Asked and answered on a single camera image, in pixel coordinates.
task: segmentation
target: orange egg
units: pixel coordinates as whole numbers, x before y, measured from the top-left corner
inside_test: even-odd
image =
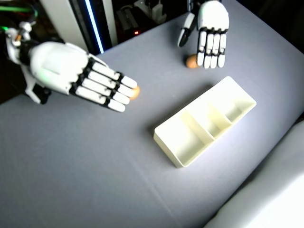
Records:
[[[134,95],[132,97],[130,97],[130,100],[134,100],[138,97],[139,93],[141,92],[141,89],[139,88],[139,86],[137,86],[135,89],[133,89],[134,91]]]
[[[197,54],[191,55],[187,58],[186,66],[190,69],[199,68],[197,64]]]

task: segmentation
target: green light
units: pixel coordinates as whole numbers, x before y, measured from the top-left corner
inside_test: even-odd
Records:
[[[5,26],[0,26],[0,29],[4,30],[4,31],[7,31],[9,28],[8,27],[5,27]]]
[[[0,11],[28,13],[28,12],[31,12],[32,9],[31,8],[22,8],[22,7],[12,7],[12,6],[0,6]]]

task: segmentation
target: white robotic hand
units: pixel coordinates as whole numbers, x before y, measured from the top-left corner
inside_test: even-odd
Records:
[[[199,44],[197,64],[204,68],[223,67],[229,16],[224,5],[216,0],[203,3],[198,15]]]
[[[229,15],[218,0],[190,0],[188,13],[178,40],[182,47],[197,25],[199,31],[197,64],[204,68],[223,67]]]
[[[30,51],[29,58],[30,72],[41,87],[73,94],[118,112],[125,110],[137,87],[131,78],[72,44],[42,43]],[[35,96],[30,89],[27,94]]]

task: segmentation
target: orange ball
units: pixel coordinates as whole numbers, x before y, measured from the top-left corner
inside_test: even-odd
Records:
[[[199,68],[197,64],[197,54],[191,55],[187,58],[186,66],[190,69]]]
[[[139,93],[141,92],[141,89],[139,86],[137,86],[135,89],[133,89],[134,95],[130,97],[130,100],[134,100],[138,97]]]

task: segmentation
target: gray table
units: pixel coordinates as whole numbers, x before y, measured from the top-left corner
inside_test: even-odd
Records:
[[[205,224],[304,110],[304,56],[236,1],[222,69],[189,70],[184,16],[100,56],[141,86],[124,114],[54,93],[0,106],[0,227],[196,228]],[[153,128],[225,76],[257,106],[191,166],[176,169]]]

